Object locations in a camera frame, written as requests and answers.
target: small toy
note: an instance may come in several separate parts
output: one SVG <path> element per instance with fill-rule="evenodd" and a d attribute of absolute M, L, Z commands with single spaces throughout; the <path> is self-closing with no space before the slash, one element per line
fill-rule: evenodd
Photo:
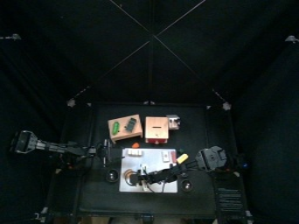
<path fill-rule="evenodd" d="M 132 148 L 134 148 L 134 149 L 138 149 L 139 147 L 140 147 L 139 143 L 134 143 L 134 144 L 132 144 Z"/>
<path fill-rule="evenodd" d="M 136 119 L 131 117 L 126 126 L 126 131 L 132 133 L 135 126 L 136 126 Z"/>
<path fill-rule="evenodd" d="M 118 134 L 119 131 L 119 122 L 114 123 L 114 129 L 112 129 L 112 135 L 115 136 Z"/>

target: metal rod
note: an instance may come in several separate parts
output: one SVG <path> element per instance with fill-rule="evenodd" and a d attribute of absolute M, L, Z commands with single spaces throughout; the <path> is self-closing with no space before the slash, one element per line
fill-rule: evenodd
<path fill-rule="evenodd" d="M 221 94 L 217 92 L 217 90 L 211 87 L 211 85 L 203 81 L 203 79 L 201 78 L 201 76 L 198 75 L 198 73 L 193 70 L 193 68 L 189 66 L 189 64 L 183 61 L 183 59 L 174 53 L 174 51 L 171 50 L 171 48 L 166 45 L 166 43 L 156 37 L 154 36 L 155 39 L 162 43 L 162 45 L 164 46 L 164 48 L 171 52 L 171 54 L 174 55 L 174 57 L 185 64 L 185 66 L 189 68 L 189 70 L 191 71 L 191 73 L 197 76 L 197 78 L 201 80 L 201 82 L 211 89 L 213 93 L 223 100 L 223 102 L 227 102 L 226 99 L 221 96 Z"/>
<path fill-rule="evenodd" d="M 154 93 L 154 54 L 155 54 L 155 0 L 150 1 L 150 47 L 148 47 L 148 101 L 152 100 Z"/>
<path fill-rule="evenodd" d="M 110 68 L 108 69 L 108 71 L 96 79 L 96 81 L 94 82 L 94 84 L 96 83 L 96 82 L 99 82 L 99 80 L 102 79 L 102 78 L 104 78 L 115 69 L 116 69 L 116 67 L 147 45 L 150 43 L 150 41 L 147 41 L 147 42 L 144 42 L 144 44 L 142 45 L 142 46 L 139 46 L 138 48 L 136 48 L 136 50 L 134 50 L 134 52 L 131 52 L 118 63 L 116 63 L 116 65 L 112 67 L 112 68 Z M 90 85 L 90 86 L 87 86 L 87 87 L 84 87 L 80 91 L 79 91 L 79 93 L 70 99 L 70 101 L 71 100 L 74 100 L 74 99 L 76 99 L 90 88 L 91 88 L 91 86 L 92 85 Z"/>
<path fill-rule="evenodd" d="M 201 1 L 155 36 L 160 36 L 206 1 Z"/>
<path fill-rule="evenodd" d="M 110 0 L 110 2 L 132 18 L 132 20 L 144 28 L 144 30 L 148 31 L 146 27 L 138 22 L 138 20 L 127 13 L 127 11 L 115 3 L 115 1 Z"/>

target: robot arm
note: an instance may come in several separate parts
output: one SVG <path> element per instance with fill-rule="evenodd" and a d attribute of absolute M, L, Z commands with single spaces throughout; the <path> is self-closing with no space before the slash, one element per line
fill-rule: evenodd
<path fill-rule="evenodd" d="M 206 171 L 211 172 L 215 169 L 223 168 L 227 165 L 227 154 L 226 151 L 214 146 L 209 149 L 201 150 L 195 160 L 186 164 L 172 165 L 170 169 L 160 171 L 146 172 L 139 170 L 130 174 L 130 183 L 132 186 L 136 184 L 142 185 L 142 181 L 146 181 L 148 185 L 155 183 L 171 183 L 178 179 L 178 176 L 191 171 Z"/>
<path fill-rule="evenodd" d="M 103 160 L 104 166 L 111 162 L 110 149 L 112 144 L 106 139 L 104 144 L 98 148 L 94 146 L 83 147 L 74 142 L 64 143 L 50 143 L 40 139 L 28 130 L 23 130 L 16 133 L 12 144 L 11 152 L 19 154 L 27 154 L 35 150 L 59 152 L 60 154 L 71 154 L 78 158 L 94 158 L 98 156 Z"/>

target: yellow object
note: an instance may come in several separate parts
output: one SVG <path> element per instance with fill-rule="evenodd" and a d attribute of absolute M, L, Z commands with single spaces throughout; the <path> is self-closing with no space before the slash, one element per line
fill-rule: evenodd
<path fill-rule="evenodd" d="M 187 154 L 182 154 L 178 158 L 177 158 L 177 163 L 182 163 L 186 159 L 189 158 Z"/>

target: red object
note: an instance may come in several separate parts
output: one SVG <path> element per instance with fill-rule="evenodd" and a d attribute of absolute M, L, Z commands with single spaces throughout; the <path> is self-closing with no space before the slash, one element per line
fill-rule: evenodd
<path fill-rule="evenodd" d="M 172 155 L 172 163 L 175 164 L 177 163 L 177 153 L 175 153 L 175 151 L 171 152 L 171 155 Z"/>
<path fill-rule="evenodd" d="M 148 138 L 147 142 L 150 144 L 166 144 L 167 143 L 167 139 L 163 139 L 163 138 Z"/>

